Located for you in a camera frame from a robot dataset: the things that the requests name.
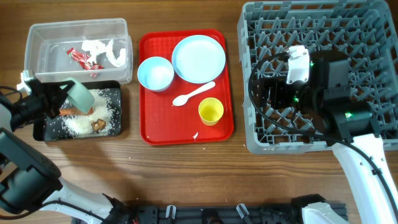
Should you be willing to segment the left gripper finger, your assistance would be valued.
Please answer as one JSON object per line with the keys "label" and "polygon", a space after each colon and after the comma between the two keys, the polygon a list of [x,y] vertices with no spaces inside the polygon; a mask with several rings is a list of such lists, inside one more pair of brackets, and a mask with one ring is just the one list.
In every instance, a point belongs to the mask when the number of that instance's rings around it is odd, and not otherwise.
{"label": "left gripper finger", "polygon": [[47,100],[66,100],[68,91],[71,90],[74,85],[74,81],[67,80],[62,82],[41,83],[39,88]]}
{"label": "left gripper finger", "polygon": [[60,114],[60,108],[66,101],[66,98],[52,99],[46,109],[46,114],[49,118],[55,118]]}

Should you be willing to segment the orange carrot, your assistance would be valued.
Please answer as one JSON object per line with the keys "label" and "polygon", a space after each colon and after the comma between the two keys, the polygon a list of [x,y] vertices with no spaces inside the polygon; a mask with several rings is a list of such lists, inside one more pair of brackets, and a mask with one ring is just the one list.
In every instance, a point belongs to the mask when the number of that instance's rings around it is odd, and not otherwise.
{"label": "orange carrot", "polygon": [[93,114],[93,112],[94,112],[93,108],[90,108],[87,113],[84,113],[77,108],[65,108],[65,109],[60,109],[60,116],[71,116],[71,115],[88,116]]}

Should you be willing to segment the teal green bowl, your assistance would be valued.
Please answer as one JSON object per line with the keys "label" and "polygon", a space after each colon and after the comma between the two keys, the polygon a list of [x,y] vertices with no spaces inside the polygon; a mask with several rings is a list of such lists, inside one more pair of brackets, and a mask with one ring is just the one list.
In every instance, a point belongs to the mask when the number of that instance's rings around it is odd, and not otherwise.
{"label": "teal green bowl", "polygon": [[73,86],[67,92],[67,100],[83,114],[88,114],[95,103],[95,99],[90,91],[74,78],[66,78],[63,81],[73,82]]}

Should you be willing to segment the red snack wrapper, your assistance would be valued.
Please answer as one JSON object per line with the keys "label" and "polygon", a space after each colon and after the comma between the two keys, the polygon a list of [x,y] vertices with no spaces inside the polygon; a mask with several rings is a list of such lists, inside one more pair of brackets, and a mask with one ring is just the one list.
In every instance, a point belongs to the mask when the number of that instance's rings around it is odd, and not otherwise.
{"label": "red snack wrapper", "polygon": [[78,52],[73,47],[67,51],[67,55],[69,55],[74,61],[78,62],[84,70],[104,69],[104,67],[99,64],[89,62],[88,59],[90,56],[88,54]]}

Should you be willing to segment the brown food scrap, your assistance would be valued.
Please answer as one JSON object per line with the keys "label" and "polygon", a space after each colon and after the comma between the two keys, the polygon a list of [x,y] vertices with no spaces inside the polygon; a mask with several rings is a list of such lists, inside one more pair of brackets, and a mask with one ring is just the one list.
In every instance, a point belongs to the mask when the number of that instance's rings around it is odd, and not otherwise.
{"label": "brown food scrap", "polygon": [[106,127],[106,121],[102,119],[97,119],[96,121],[91,123],[91,128],[94,132],[98,132],[103,130]]}

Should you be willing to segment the yellow plastic cup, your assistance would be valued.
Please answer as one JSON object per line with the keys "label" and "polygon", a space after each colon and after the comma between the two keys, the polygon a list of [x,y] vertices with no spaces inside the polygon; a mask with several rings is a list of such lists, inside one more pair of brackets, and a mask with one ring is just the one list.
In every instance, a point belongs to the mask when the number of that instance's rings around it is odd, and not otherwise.
{"label": "yellow plastic cup", "polygon": [[214,126],[224,114],[224,106],[217,98],[205,98],[198,106],[201,121],[207,126]]}

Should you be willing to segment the light blue bowl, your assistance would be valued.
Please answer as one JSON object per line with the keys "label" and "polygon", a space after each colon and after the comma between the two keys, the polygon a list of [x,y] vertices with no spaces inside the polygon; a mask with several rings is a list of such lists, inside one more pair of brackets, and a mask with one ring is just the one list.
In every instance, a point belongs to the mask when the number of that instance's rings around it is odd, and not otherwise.
{"label": "light blue bowl", "polygon": [[172,64],[163,57],[145,59],[137,70],[139,83],[150,91],[164,91],[174,79]]}

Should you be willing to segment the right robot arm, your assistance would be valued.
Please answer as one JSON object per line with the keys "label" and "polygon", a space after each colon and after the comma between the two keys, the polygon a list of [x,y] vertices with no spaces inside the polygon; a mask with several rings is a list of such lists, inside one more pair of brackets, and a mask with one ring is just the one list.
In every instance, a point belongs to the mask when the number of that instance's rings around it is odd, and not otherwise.
{"label": "right robot arm", "polygon": [[279,53],[284,77],[251,70],[249,99],[258,113],[293,107],[315,118],[312,137],[331,147],[351,188],[363,223],[397,222],[397,188],[389,171],[381,129],[371,107],[351,99],[348,56],[336,50],[310,53],[295,46]]}

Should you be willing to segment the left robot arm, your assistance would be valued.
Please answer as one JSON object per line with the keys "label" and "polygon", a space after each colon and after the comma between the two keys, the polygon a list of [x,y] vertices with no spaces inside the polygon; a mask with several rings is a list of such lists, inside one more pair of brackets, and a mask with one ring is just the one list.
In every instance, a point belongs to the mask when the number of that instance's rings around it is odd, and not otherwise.
{"label": "left robot arm", "polygon": [[17,220],[43,210],[69,215],[73,223],[131,223],[134,215],[122,202],[66,181],[48,157],[13,133],[44,116],[58,116],[65,100],[89,112],[91,93],[72,78],[53,83],[32,78],[21,87],[29,94],[15,103],[1,94],[1,167],[16,165],[1,181],[1,208],[8,212],[1,219]]}

